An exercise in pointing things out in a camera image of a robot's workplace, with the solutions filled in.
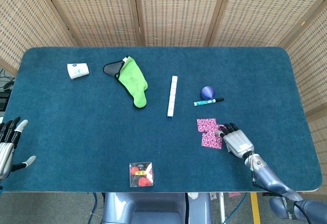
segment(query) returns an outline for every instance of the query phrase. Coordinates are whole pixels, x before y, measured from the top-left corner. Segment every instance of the marker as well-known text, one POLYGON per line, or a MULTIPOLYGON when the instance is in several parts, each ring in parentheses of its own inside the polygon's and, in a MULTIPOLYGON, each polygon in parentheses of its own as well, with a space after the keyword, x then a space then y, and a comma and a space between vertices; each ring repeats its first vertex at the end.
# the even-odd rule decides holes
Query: marker
POLYGON ((194 102, 194 107, 195 106, 200 106, 200 105, 206 105, 206 104, 210 104, 210 103, 217 103, 217 102, 222 102, 224 100, 224 98, 215 98, 212 100, 207 100, 207 101, 199 101, 199 102, 194 102))

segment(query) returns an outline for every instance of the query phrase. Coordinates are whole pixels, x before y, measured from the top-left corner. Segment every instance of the pink patterned paper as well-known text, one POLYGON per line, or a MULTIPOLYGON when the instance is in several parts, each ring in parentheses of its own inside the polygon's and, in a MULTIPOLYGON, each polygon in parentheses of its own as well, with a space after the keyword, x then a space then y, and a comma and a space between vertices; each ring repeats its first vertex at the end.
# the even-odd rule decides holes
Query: pink patterned paper
POLYGON ((229 192, 229 193, 228 193, 228 196, 229 196, 229 197, 241 196, 241 193, 240 193, 240 192, 229 192))
POLYGON ((221 149, 223 139, 215 132, 224 125, 218 125, 215 118, 199 118, 197 124, 199 132, 206 132, 202 134, 201 145, 221 149))

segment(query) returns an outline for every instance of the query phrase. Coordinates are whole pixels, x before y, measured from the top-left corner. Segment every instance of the blue ball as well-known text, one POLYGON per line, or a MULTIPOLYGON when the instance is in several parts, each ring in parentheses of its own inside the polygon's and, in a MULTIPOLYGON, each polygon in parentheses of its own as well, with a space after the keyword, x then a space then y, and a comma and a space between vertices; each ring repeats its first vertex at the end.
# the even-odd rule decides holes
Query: blue ball
POLYGON ((215 90, 211 86, 205 86, 201 90, 201 97, 205 100, 211 100, 215 97, 215 90))

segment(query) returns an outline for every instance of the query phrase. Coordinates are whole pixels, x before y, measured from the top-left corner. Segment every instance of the paper cup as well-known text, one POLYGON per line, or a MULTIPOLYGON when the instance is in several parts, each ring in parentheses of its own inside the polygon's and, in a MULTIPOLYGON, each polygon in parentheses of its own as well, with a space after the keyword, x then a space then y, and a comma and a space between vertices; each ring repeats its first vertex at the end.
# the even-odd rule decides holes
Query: paper cup
POLYGON ((78 77, 88 75, 88 68, 86 63, 67 64, 69 77, 73 80, 78 77))

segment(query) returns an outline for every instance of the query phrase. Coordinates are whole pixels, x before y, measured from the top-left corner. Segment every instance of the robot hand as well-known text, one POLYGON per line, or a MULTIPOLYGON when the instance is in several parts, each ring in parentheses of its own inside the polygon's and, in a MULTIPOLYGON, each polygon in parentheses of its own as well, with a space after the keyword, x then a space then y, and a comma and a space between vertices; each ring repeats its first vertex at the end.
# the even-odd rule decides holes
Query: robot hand
POLYGON ((20 117, 17 117, 6 124, 0 123, 0 181, 5 179, 10 172, 28 167, 36 159, 36 156, 31 156, 23 163, 12 164, 20 135, 28 123, 27 120, 23 120, 17 126, 19 120, 20 117))
POLYGON ((259 154, 254 153, 252 142, 235 124, 224 126, 222 131, 217 131, 216 134, 223 137, 229 152, 244 159, 245 165, 251 170, 253 186, 276 195, 270 199, 270 207, 279 218, 327 224, 325 204, 304 200, 300 194, 281 181, 259 154), (256 184, 255 178, 261 181, 263 187, 256 184))

